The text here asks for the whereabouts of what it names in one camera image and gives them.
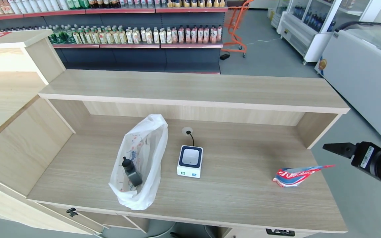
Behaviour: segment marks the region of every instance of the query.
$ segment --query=plastic bag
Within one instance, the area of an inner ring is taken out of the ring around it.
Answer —
[[[151,114],[124,136],[109,182],[120,204],[132,210],[145,210],[154,202],[167,145],[167,126],[162,115]],[[121,166],[123,156],[135,164],[142,177],[141,185],[134,187],[129,181]]]

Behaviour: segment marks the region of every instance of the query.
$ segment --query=black bottle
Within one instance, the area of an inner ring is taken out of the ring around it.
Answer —
[[[121,163],[121,166],[124,168],[124,172],[126,172],[126,175],[129,177],[130,182],[133,184],[133,186],[137,187],[142,184],[142,178],[136,172],[135,165],[133,162],[126,157],[123,157],[123,162]]]

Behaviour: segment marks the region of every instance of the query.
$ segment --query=white cable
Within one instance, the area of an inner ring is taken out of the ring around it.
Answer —
[[[205,232],[208,234],[208,236],[209,236],[210,238],[213,238],[213,237],[211,236],[211,233],[209,233],[209,232],[207,231],[207,225],[204,225],[204,229],[205,229]]]
[[[176,223],[174,223],[168,230],[166,230],[165,232],[159,234],[159,235],[154,235],[154,236],[150,236],[150,237],[147,237],[147,238],[157,238],[157,237],[160,237],[162,235],[165,235],[167,232],[169,232],[174,226],[175,226]]]
[[[269,40],[269,41],[257,40],[256,42],[252,42],[252,43],[249,43],[249,44],[246,44],[246,45],[252,45],[252,44],[255,44],[255,43],[257,43],[257,42],[272,42],[272,41],[274,41],[274,40],[278,40],[278,39],[280,39],[280,38],[271,39],[271,40]]]

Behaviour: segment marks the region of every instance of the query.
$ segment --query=red and white packaging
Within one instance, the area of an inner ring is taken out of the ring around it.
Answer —
[[[208,28],[208,26],[206,26],[205,29],[204,29],[204,39],[202,40],[202,42],[204,44],[207,44],[209,38],[210,38],[210,29]]]
[[[202,44],[202,39],[204,39],[204,29],[202,26],[198,29],[198,43]]]
[[[191,42],[191,29],[188,27],[186,27],[186,43],[190,43]]]
[[[184,33],[183,27],[180,27],[179,30],[177,31],[177,36],[178,36],[178,42],[179,44],[183,44],[184,39],[183,39],[183,33]]]
[[[217,43],[217,29],[213,26],[211,28],[211,34],[210,34],[210,42],[213,44]]]
[[[217,28],[217,41],[221,41],[221,34],[223,33],[223,28],[221,25]]]
[[[198,29],[194,27],[192,31],[190,32],[191,42],[192,44],[196,43],[196,35],[198,34]]]
[[[171,29],[171,41],[173,42],[173,44],[177,43],[177,30],[175,27]]]

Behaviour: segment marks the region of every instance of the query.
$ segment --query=red shelf edge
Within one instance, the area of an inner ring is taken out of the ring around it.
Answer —
[[[34,18],[34,17],[46,17],[46,16],[61,16],[61,15],[80,15],[86,14],[84,9],[77,10],[62,10],[54,12],[35,12],[24,14],[24,18]]]
[[[133,45],[133,44],[101,44],[100,48],[147,48],[147,49],[159,49],[160,45]]]
[[[0,20],[23,18],[23,14],[0,15]]]
[[[95,44],[54,44],[54,48],[99,48],[99,45]]]
[[[160,48],[223,48],[223,44],[161,44]]]
[[[106,14],[106,13],[155,13],[155,8],[148,9],[86,9],[86,14]]]
[[[215,7],[209,7],[209,8],[185,8],[185,7],[180,7],[180,8],[156,8],[155,12],[158,13],[173,13],[173,12],[227,12],[228,8],[227,7],[222,7],[222,8],[215,8]]]

